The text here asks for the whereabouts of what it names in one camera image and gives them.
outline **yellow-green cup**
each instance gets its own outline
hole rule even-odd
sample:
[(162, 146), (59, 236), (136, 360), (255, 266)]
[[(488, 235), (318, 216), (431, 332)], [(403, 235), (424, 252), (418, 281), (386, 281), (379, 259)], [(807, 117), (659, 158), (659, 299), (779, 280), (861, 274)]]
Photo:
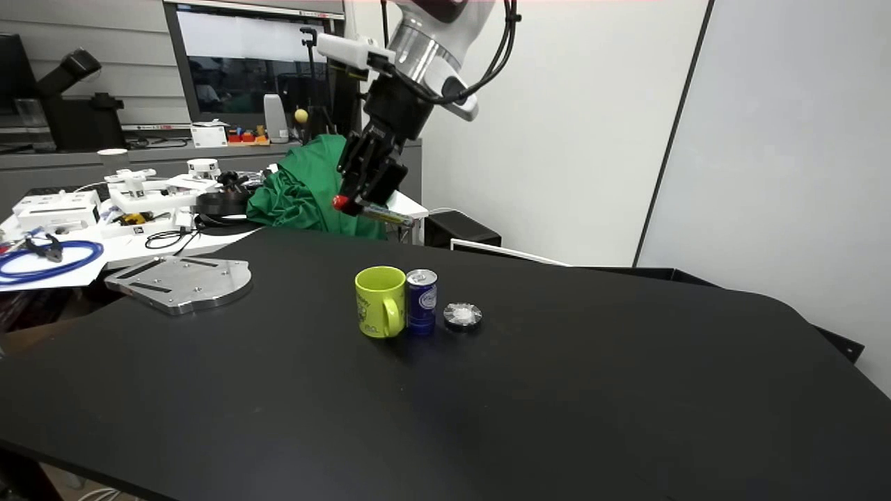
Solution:
[(360, 332), (371, 341), (397, 338), (407, 325), (407, 274), (364, 268), (357, 280)]

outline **metal lid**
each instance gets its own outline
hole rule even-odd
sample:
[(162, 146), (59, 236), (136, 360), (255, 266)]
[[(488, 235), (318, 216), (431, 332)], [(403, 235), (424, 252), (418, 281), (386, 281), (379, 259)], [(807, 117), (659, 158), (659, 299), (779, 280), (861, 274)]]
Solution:
[(409, 285), (415, 288), (438, 285), (438, 274), (425, 268), (409, 270)]
[(443, 320), (453, 332), (471, 332), (482, 324), (482, 313), (477, 305), (448, 305)]

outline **green cloth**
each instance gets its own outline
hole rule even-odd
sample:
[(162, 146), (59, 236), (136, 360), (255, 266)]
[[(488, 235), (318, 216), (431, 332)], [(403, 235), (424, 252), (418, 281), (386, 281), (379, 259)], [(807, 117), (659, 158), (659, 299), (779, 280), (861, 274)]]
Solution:
[(248, 221), (276, 228), (347, 235), (361, 241), (383, 241), (383, 225), (364, 217), (336, 211), (340, 190), (336, 163), (346, 138), (322, 135), (310, 146), (293, 149), (282, 170), (272, 174), (248, 200)]

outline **white cable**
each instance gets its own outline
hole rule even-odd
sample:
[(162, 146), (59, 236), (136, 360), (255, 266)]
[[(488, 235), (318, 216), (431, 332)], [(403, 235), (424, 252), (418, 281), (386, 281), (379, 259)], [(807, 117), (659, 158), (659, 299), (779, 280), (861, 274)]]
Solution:
[(115, 501), (119, 494), (115, 488), (97, 488), (81, 497), (77, 501)]
[(569, 263), (556, 263), (556, 259), (546, 259), (546, 257), (523, 255), (523, 252), (512, 252), (512, 248), (485, 245), (485, 242), (474, 242), (474, 241), (452, 241), (448, 242), (448, 252), (461, 252), (461, 248), (496, 255), (496, 257), (512, 257), (512, 259), (538, 263), (538, 266), (552, 266), (552, 268), (573, 268)]
[(108, 185), (108, 181), (93, 181), (93, 185), (77, 186), (74, 192), (83, 192), (83, 190), (93, 190), (93, 186), (102, 186), (102, 185)]

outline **wire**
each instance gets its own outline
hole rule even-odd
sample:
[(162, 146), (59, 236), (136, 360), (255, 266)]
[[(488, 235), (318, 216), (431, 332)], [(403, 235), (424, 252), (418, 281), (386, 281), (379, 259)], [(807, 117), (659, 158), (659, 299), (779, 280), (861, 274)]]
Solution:
[(93, 186), (102, 186), (102, 185), (108, 185), (108, 181), (83, 185), (74, 192), (83, 192), (83, 190), (93, 190)]
[(521, 17), (521, 10), (519, 10), (519, 0), (505, 0), (505, 32), (502, 32), (499, 51), (496, 51), (489, 67), (485, 69), (485, 75), (482, 75), (474, 88), (468, 88), (468, 90), (461, 90), (461, 93), (457, 93), (457, 96), (445, 96), (445, 97), (431, 97), (431, 96), (425, 96), (425, 93), (418, 93), (418, 96), (421, 96), (424, 100), (428, 100), (428, 103), (448, 106), (448, 103), (461, 103), (461, 100), (468, 100), (471, 96), (482, 93), (482, 90), (485, 90), (488, 83), (492, 83), (492, 81), (505, 74), (505, 67), (510, 65), (512, 47), (516, 47), (516, 37), (519, 37), (519, 23), (521, 23), (521, 19), (523, 19), (523, 17)]
[(97, 488), (97, 491), (88, 491), (87, 497), (81, 497), (77, 501), (115, 501), (119, 497), (119, 491), (115, 488)]
[(182, 257), (193, 245), (196, 236), (197, 236), (197, 231), (193, 231), (193, 236), (183, 242), (183, 248), (179, 248), (173, 257)]
[(164, 252), (164, 248), (173, 248), (173, 245), (179, 245), (179, 242), (183, 242), (183, 236), (187, 236), (189, 231), (159, 231), (159, 235), (151, 235), (147, 241), (144, 241), (144, 252)]
[(87, 268), (88, 263), (102, 257), (102, 245), (99, 242), (88, 242), (88, 241), (60, 242), (60, 252), (69, 252), (69, 248), (87, 248), (88, 255), (83, 259), (69, 263), (69, 266), (59, 266), (59, 268), (47, 268), (47, 270), (31, 270), (31, 274), (8, 274), (8, 270), (2, 270), (17, 259), (31, 257), (31, 252), (15, 252), (15, 255), (2, 257), (0, 259), (0, 285), (6, 285), (6, 288), (15, 285), (17, 288), (17, 285), (33, 285), (33, 281), (55, 280), (55, 277), (72, 274), (77, 268)]
[(389, 11), (386, 11), (386, 0), (382, 0), (382, 25), (383, 25), (383, 47), (389, 47)]

